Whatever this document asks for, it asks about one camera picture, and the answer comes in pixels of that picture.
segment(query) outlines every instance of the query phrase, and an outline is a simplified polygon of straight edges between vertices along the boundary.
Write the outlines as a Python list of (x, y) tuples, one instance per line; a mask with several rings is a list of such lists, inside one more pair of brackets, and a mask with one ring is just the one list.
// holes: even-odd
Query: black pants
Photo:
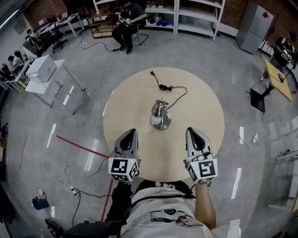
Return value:
[[(176, 190), (183, 192), (184, 194), (187, 194), (187, 195), (192, 194), (192, 191), (187, 186), (187, 184), (182, 181), (167, 182), (166, 184), (174, 185)], [(140, 183), (140, 185), (136, 189), (135, 194), (141, 189), (151, 188), (151, 187), (155, 187), (155, 182), (144, 180), (143, 182)], [(131, 191), (131, 185), (126, 185), (123, 182), (118, 182), (118, 186), (113, 190), (113, 193), (112, 193), (112, 205), (107, 214), (106, 221), (122, 220), (125, 211), (131, 205), (130, 196), (132, 195), (133, 195), (133, 192)]]
[(121, 45), (126, 44), (127, 48), (132, 48), (132, 34), (137, 31), (136, 25), (126, 27), (124, 24), (119, 24), (113, 32), (113, 38)]

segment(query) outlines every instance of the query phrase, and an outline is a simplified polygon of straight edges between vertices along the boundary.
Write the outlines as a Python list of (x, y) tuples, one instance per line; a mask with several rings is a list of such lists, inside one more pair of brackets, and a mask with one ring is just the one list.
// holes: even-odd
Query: black shoe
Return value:
[(125, 45), (125, 44), (122, 44), (122, 45), (120, 46), (119, 50), (120, 50), (120, 51), (123, 51), (123, 50), (125, 50), (125, 48), (126, 48), (126, 45)]
[(127, 48), (126, 54), (131, 54), (134, 51), (135, 47)]

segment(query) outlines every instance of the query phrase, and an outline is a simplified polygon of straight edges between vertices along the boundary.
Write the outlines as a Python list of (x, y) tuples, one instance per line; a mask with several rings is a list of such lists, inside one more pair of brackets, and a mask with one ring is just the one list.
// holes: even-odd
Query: round wooden table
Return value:
[[(172, 122), (168, 129), (159, 131), (150, 123), (151, 108), (157, 99), (169, 106), (185, 90), (161, 91), (160, 84), (184, 86), (188, 93), (180, 98), (168, 112)], [(121, 83), (111, 95), (106, 106), (103, 129), (109, 149), (125, 131), (135, 128), (138, 132), (140, 177), (151, 181), (171, 182), (188, 178), (184, 167), (187, 157), (185, 132), (193, 127), (211, 141), (216, 154), (224, 137), (224, 113), (211, 88), (197, 76), (175, 68), (159, 67), (138, 72)]]

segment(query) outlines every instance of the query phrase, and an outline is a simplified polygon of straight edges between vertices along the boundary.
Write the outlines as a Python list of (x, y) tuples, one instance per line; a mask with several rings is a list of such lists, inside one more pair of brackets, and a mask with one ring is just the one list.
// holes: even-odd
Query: gray concrete floor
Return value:
[[(244, 140), (251, 147), (257, 148), (257, 145), (251, 144), (256, 132), (267, 134), (262, 113), (250, 106), (245, 93), (258, 82), (264, 70), (258, 56), (240, 50), (235, 40), (226, 36), (212, 42), (209, 38), (189, 33), (174, 35), (155, 29), (144, 32), (150, 35), (149, 39), (142, 46), (135, 47), (132, 55), (107, 52), (102, 44), (82, 50), (79, 44), (81, 37), (67, 35), (69, 42), (51, 55), (55, 60), (66, 59), (67, 67), (86, 85), (85, 92), (75, 86), (71, 94), (68, 106), (75, 108), (73, 116), (59, 106), (74, 85), (66, 73), (61, 75), (64, 85), (53, 108), (48, 108), (29, 93), (9, 94), (1, 119), (3, 124), (9, 123), (7, 182), (3, 186), (16, 209), (38, 236), (41, 232), (45, 237), (49, 236), (43, 220), (47, 212), (65, 229), (71, 227), (78, 198), (69, 189), (64, 168), (74, 163), (83, 172), (91, 174), (102, 161), (102, 157), (95, 155), (90, 171), (86, 171), (90, 153), (56, 138), (56, 135), (109, 154), (102, 128), (104, 107), (112, 91), (138, 71), (159, 66), (188, 71), (211, 87), (222, 105), (225, 123), (238, 134), (239, 127), (244, 127)], [(91, 33), (83, 40), (88, 43), (87, 46), (98, 41), (106, 43), (109, 49), (118, 47), (112, 38), (94, 40)], [(292, 79), (289, 83), (291, 90), (295, 91)], [(260, 83), (254, 89), (261, 93), (265, 85)], [(270, 96), (265, 98), (266, 105), (270, 99)], [(292, 164), (277, 163), (275, 157), (286, 149), (297, 149), (297, 114), (297, 95), (293, 94), (293, 102), (290, 103), (279, 92), (274, 92), (264, 115), (269, 136), (259, 136), (262, 145), (258, 151), (240, 144), (240, 139), (226, 128), (217, 154), (219, 176), (210, 187), (218, 225), (239, 218), (242, 237), (269, 238), (290, 219), (288, 212), (267, 209), (266, 205), (287, 197)], [(53, 124), (56, 124), (56, 129), (48, 144)], [(101, 171), (89, 178), (80, 175), (73, 167), (69, 167), (67, 173), (74, 187), (104, 195), (110, 183), (107, 165), (103, 163)], [(239, 167), (242, 168), (239, 187), (235, 199), (231, 199)], [(46, 192), (49, 204), (54, 208), (36, 211), (31, 206), (35, 187)], [(105, 198), (82, 195), (74, 223), (100, 220), (105, 201)]]

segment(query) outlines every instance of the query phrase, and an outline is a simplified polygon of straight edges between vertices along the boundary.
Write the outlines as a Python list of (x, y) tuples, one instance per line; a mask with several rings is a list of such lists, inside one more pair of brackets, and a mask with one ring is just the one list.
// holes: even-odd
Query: white t-shirt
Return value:
[[(140, 190), (132, 203), (148, 196), (184, 195), (167, 187)], [(122, 238), (226, 238), (229, 225), (209, 230), (195, 219), (195, 200), (184, 198), (148, 199), (130, 210), (127, 225), (121, 229)]]
[(13, 65), (18, 66), (22, 63), (22, 60), (19, 57), (14, 57)]

